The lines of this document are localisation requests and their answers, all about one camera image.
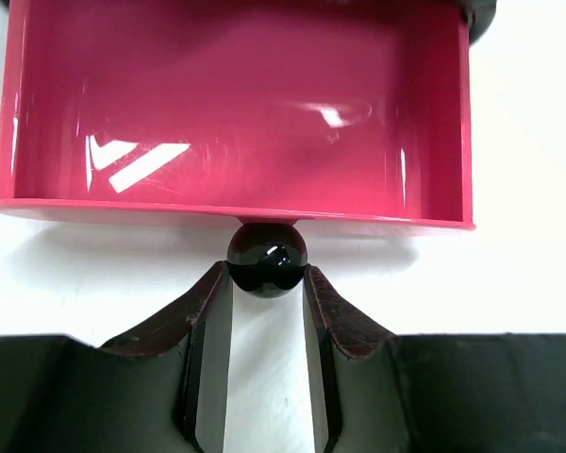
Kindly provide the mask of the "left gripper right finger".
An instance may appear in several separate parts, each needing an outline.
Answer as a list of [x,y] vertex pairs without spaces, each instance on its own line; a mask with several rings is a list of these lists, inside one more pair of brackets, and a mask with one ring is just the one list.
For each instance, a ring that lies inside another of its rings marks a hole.
[[308,383],[317,452],[399,452],[401,405],[386,342],[316,266],[303,278]]

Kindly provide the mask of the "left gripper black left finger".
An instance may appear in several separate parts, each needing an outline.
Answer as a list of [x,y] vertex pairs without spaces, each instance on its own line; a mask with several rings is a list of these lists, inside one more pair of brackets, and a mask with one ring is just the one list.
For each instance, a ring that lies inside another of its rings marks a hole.
[[221,452],[232,334],[232,280],[218,261],[184,294],[100,352],[108,443],[117,452]]

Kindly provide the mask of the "pink drawer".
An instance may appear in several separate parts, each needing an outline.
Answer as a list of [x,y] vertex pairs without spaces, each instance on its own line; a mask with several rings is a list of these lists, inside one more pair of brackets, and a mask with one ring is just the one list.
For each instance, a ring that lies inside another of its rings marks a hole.
[[459,1],[13,1],[0,212],[470,229]]

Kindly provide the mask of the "black drawer cabinet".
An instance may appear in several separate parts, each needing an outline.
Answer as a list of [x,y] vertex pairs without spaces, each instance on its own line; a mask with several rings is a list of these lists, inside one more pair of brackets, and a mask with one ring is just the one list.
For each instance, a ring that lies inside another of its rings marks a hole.
[[460,0],[469,28],[470,44],[476,43],[489,29],[496,14],[496,0]]

